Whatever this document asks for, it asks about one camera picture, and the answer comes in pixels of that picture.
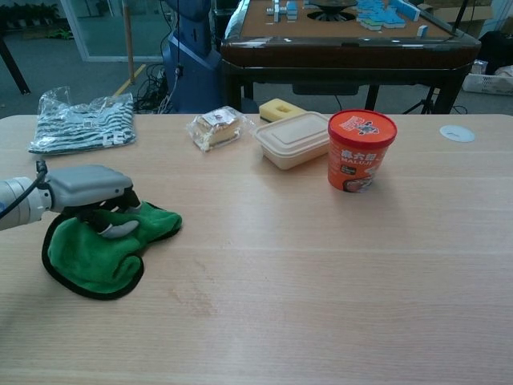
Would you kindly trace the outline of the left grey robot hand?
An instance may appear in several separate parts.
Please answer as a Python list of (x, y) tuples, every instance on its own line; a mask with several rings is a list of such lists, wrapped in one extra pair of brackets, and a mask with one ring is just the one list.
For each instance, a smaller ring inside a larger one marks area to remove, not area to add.
[(80, 165), (49, 171), (36, 184), (45, 209), (76, 217), (106, 239), (127, 236), (139, 227), (137, 220), (114, 225), (103, 215), (114, 209), (138, 213), (142, 203), (130, 177), (103, 165)]

